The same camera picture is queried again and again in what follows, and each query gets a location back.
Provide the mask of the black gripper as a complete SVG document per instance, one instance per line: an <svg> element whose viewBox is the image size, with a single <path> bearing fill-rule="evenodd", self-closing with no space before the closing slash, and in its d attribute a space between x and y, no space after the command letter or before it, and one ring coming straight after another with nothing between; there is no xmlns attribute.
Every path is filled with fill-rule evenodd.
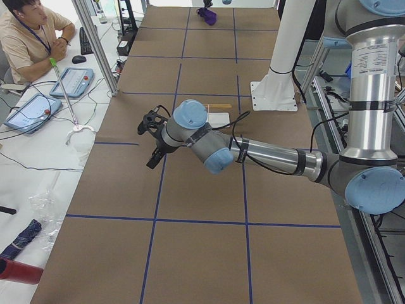
<svg viewBox="0 0 405 304"><path fill-rule="evenodd" d="M156 149L152 152L149 161L146 163L146 166L150 169L155 169L166 153L166 143L161 133L163 127L168 122L168 118L159 114L160 109L164 109L164 111L168 113L168 110L163 105L157 105L153 110L150 110L143 116L137 127L138 135L143 135L148 132L156 140Z"/></svg>

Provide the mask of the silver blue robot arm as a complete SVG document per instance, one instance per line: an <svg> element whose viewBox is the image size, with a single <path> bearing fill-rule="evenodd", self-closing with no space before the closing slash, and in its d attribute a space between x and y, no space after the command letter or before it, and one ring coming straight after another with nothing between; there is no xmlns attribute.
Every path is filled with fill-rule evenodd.
<svg viewBox="0 0 405 304"><path fill-rule="evenodd" d="M324 42L346 41L352 47L348 138L340 153L283 148L223 134L208 123L206 108L188 99L169 118L157 110L144 115L137 132L156 140L148 167L186 146L214 174L232 162L251 162L323 184L362 212L392 211L404 201L404 177L390 148L397 106L395 63L403 35L403 1L327 2Z"/></svg>

